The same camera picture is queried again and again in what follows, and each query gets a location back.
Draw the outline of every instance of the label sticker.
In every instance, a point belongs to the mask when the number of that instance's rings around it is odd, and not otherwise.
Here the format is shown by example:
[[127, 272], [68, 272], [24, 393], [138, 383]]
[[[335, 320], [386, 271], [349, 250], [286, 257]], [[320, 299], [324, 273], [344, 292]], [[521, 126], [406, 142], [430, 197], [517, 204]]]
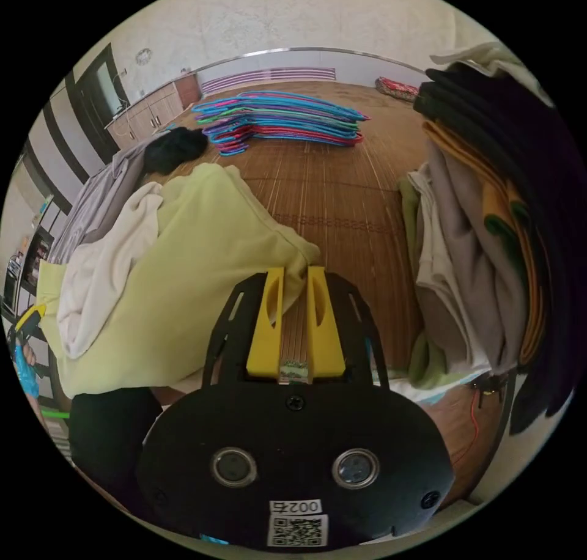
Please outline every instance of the label sticker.
[[318, 548], [327, 544], [327, 515], [269, 516], [268, 546]]
[[278, 515], [314, 515], [322, 513], [320, 499], [303, 501], [269, 501], [269, 513]]

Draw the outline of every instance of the dark clothing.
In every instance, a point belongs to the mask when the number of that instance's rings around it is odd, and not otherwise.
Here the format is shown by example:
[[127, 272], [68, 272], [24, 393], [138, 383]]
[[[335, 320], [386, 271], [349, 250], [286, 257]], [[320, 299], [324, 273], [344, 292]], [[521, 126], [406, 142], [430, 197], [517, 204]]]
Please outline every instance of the dark clothing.
[[511, 433], [519, 433], [562, 407], [587, 363], [581, 337], [587, 330], [585, 165], [558, 112], [511, 77], [488, 78], [459, 64], [427, 74], [435, 82], [421, 86], [414, 109], [457, 133], [509, 177], [536, 228], [533, 252], [552, 303], [542, 345], [512, 408]]
[[182, 163], [200, 158], [207, 146], [208, 137], [202, 130], [189, 130], [184, 126], [173, 128], [147, 145], [143, 173], [171, 175]]
[[133, 515], [158, 525], [135, 468], [142, 442], [162, 411], [150, 389], [118, 389], [76, 395], [69, 423], [73, 463]]

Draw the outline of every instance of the wooden cabinet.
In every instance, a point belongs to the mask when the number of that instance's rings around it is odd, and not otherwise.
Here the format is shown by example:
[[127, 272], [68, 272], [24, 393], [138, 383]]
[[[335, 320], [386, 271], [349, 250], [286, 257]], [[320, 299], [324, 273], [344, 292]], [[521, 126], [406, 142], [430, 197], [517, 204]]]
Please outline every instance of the wooden cabinet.
[[165, 126], [199, 98], [196, 77], [182, 77], [130, 106], [107, 130], [121, 150], [128, 149]]

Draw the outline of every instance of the red wire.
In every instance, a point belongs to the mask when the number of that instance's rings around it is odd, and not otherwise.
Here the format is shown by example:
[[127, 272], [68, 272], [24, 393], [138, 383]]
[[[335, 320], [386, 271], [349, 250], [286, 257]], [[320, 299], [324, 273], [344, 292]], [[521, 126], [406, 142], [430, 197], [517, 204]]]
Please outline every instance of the red wire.
[[475, 435], [471, 443], [467, 446], [467, 449], [452, 463], [453, 466], [456, 466], [468, 454], [469, 450], [473, 447], [473, 444], [475, 444], [475, 441], [479, 436], [479, 424], [477, 423], [477, 420], [475, 418], [475, 401], [477, 394], [478, 391], [475, 391], [473, 393], [473, 399], [471, 400], [471, 421], [473, 422], [473, 425], [475, 427]]

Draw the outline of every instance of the bamboo mat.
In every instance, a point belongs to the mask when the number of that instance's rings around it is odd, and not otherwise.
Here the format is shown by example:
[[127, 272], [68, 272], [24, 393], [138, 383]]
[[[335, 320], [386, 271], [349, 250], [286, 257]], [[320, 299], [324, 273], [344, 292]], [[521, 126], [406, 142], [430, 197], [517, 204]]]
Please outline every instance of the bamboo mat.
[[[371, 118], [360, 124], [364, 142], [354, 148], [316, 142], [249, 140], [249, 149], [221, 157], [212, 145], [161, 183], [189, 174], [199, 163], [236, 165], [275, 220], [316, 244], [322, 265], [361, 292], [382, 338], [388, 368], [407, 367], [421, 319], [405, 244], [397, 180], [426, 159], [421, 116], [410, 104], [375, 88], [305, 81], [256, 86], [319, 97]], [[207, 98], [212, 101], [243, 89]], [[174, 121], [197, 127], [189, 110]], [[284, 316], [282, 360], [305, 361], [305, 297]]]

